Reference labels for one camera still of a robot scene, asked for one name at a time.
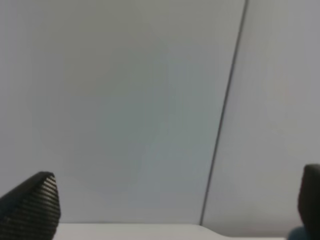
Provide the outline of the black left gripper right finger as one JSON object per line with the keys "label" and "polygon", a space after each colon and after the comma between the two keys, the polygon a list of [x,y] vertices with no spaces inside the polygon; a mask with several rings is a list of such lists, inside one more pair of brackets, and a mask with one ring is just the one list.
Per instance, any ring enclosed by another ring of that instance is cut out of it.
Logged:
{"label": "black left gripper right finger", "polygon": [[320,165],[303,169],[298,195],[298,212],[311,240],[320,239]]}

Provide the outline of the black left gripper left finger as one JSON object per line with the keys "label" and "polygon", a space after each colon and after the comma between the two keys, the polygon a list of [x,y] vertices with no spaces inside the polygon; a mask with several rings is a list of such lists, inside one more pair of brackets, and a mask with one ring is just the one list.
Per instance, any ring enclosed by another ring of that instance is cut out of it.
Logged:
{"label": "black left gripper left finger", "polygon": [[0,198],[2,240],[52,240],[61,218],[55,175],[40,171]]}

